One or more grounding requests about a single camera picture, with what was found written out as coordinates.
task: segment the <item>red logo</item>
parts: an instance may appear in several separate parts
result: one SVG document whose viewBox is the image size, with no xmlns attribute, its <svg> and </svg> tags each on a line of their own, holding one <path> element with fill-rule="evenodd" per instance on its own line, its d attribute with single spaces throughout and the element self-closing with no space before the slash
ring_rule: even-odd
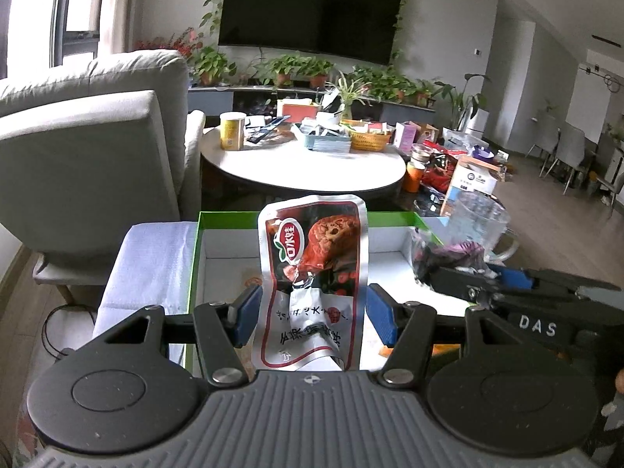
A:
<svg viewBox="0 0 624 468">
<path fill-rule="evenodd" d="M 303 254 L 303 229 L 294 218 L 287 218 L 280 223 L 273 243 L 280 250 L 280 261 L 295 266 Z"/>
<path fill-rule="evenodd" d="M 338 308 L 334 308 L 332 306 L 331 308 L 327 309 L 327 315 L 330 317 L 330 322 L 332 322 L 332 324 L 335 324 L 340 320 L 341 313 Z"/>
</svg>

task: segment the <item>white tabletop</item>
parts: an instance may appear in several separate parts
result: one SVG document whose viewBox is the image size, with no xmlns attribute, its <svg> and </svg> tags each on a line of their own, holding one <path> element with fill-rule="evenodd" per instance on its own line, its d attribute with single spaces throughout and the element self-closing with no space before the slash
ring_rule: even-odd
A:
<svg viewBox="0 0 624 468">
<path fill-rule="evenodd" d="M 223 172 L 248 181 L 296 190 L 349 193 L 378 190 L 400 181 L 405 162 L 392 148 L 347 154 L 310 151 L 297 140 L 263 148 L 224 151 L 219 130 L 202 137 L 202 156 Z"/>
</svg>

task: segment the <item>orange cup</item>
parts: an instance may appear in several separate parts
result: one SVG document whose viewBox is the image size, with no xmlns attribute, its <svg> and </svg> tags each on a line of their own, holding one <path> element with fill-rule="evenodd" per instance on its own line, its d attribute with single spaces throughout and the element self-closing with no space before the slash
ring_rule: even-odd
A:
<svg viewBox="0 0 624 468">
<path fill-rule="evenodd" d="M 420 180 L 425 173 L 425 165 L 419 161 L 412 160 L 408 163 L 405 177 L 403 178 L 403 189 L 410 193 L 416 193 L 420 187 Z"/>
</svg>

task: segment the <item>yellow can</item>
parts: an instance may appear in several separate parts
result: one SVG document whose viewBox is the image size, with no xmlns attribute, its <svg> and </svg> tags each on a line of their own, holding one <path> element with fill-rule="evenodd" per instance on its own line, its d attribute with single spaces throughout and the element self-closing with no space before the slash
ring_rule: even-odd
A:
<svg viewBox="0 0 624 468">
<path fill-rule="evenodd" d="M 228 151 L 238 151 L 243 148 L 245 140 L 245 118 L 244 112 L 224 112 L 220 116 L 221 125 L 221 147 Z"/>
</svg>

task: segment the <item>wicker basket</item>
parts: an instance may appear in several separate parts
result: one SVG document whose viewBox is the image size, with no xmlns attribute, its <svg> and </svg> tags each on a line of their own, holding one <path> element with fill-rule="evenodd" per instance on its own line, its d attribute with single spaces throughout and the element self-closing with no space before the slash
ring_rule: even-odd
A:
<svg viewBox="0 0 624 468">
<path fill-rule="evenodd" d="M 361 151 L 383 151 L 390 140 L 389 135 L 378 133 L 361 133 L 349 130 L 351 136 L 351 149 L 360 149 Z"/>
</svg>

